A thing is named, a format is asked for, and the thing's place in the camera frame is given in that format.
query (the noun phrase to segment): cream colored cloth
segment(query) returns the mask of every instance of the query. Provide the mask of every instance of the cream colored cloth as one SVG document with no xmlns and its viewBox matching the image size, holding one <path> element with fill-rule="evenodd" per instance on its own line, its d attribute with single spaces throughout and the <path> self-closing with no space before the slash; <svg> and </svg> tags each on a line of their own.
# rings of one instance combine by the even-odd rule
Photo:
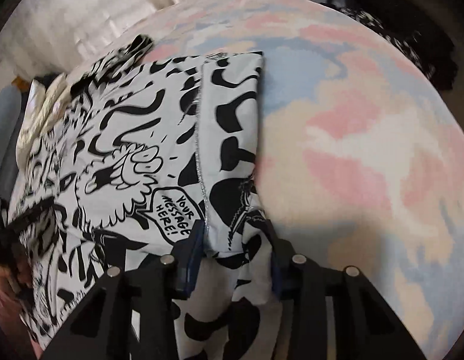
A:
<svg viewBox="0 0 464 360">
<path fill-rule="evenodd" d="M 34 139 L 46 134 L 52 128 L 63 115 L 68 102 L 70 102 L 70 86 L 67 85 L 65 73 L 57 76 L 47 90 L 36 80 L 32 81 L 24 121 L 16 145 L 16 161 L 20 171 L 26 169 Z"/>
</svg>

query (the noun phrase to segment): white curtain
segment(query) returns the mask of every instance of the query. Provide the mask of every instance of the white curtain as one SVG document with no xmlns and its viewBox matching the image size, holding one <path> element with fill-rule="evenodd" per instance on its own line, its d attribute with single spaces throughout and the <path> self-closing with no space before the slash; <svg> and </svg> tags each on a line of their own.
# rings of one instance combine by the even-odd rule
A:
<svg viewBox="0 0 464 360">
<path fill-rule="evenodd" d="M 159 9 L 183 0 L 22 0 L 0 33 L 0 59 L 26 80 L 69 72 Z"/>
</svg>

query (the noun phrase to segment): multicolored tablecloth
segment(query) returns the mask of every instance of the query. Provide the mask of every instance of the multicolored tablecloth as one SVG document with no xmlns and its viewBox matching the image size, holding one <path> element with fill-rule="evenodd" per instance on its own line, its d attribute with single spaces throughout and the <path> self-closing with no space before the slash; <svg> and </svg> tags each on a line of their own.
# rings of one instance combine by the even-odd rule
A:
<svg viewBox="0 0 464 360">
<path fill-rule="evenodd" d="M 397 49 L 307 0 L 196 0 L 150 35 L 150 62 L 261 50 L 257 187 L 267 215 L 319 264 L 360 267 L 430 359 L 464 328 L 464 134 Z M 80 76 L 84 66 L 73 72 Z"/>
</svg>

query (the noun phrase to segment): cartoon character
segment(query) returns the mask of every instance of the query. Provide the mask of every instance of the cartoon character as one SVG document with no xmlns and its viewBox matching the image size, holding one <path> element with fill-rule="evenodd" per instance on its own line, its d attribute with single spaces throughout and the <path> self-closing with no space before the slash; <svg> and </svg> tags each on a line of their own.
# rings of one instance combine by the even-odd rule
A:
<svg viewBox="0 0 464 360">
<path fill-rule="evenodd" d="M 134 205 L 144 204 L 163 165 L 158 153 L 158 146 L 126 143 L 87 165 L 76 181 L 78 227 L 92 231 L 114 226 Z"/>
</svg>

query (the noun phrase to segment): black and white clothing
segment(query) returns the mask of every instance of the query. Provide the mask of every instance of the black and white clothing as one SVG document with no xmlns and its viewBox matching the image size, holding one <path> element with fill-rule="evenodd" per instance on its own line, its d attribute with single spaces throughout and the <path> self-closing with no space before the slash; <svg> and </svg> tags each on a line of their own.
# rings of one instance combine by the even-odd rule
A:
<svg viewBox="0 0 464 360">
<path fill-rule="evenodd" d="M 281 307 L 254 187 L 263 57 L 134 67 L 150 47 L 139 36 L 99 60 L 63 121 L 34 142 L 18 212 L 50 195 L 55 205 L 23 240 L 35 297 L 24 320 L 46 347 L 107 267 L 144 266 L 202 218 L 207 257 L 174 312 L 180 357 L 270 358 Z"/>
</svg>

